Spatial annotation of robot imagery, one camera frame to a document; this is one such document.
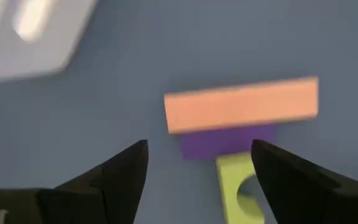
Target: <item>purple block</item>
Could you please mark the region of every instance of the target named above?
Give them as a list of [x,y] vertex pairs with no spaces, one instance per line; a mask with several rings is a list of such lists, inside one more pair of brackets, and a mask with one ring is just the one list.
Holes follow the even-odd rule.
[[200,131],[181,135],[184,159],[214,159],[220,155],[247,152],[252,140],[273,141],[273,125]]

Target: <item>wooden block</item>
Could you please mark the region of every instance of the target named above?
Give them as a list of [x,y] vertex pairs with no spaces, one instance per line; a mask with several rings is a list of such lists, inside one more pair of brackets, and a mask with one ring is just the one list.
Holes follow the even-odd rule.
[[169,93],[164,97],[171,134],[313,118],[318,78]]
[[237,194],[241,183],[255,175],[249,153],[221,156],[216,159],[226,224],[263,224],[264,215],[255,198]]

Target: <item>blue table surface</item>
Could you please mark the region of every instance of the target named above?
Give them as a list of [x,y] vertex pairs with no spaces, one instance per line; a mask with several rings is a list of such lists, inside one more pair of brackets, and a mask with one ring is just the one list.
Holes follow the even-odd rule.
[[224,223],[214,161],[184,161],[163,94],[317,75],[274,142],[358,180],[358,1],[100,0],[61,74],[0,83],[0,188],[54,187],[148,139],[136,223]]

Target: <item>block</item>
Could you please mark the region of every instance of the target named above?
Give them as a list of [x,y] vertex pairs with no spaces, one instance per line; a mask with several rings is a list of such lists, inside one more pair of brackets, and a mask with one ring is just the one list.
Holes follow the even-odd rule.
[[232,86],[164,96],[171,134],[314,118],[318,78]]
[[255,198],[238,196],[243,181],[255,175],[248,152],[221,156],[216,159],[226,224],[263,224],[264,216]]
[[185,133],[180,136],[184,159],[215,159],[251,150],[252,140],[273,141],[273,125],[245,126]]

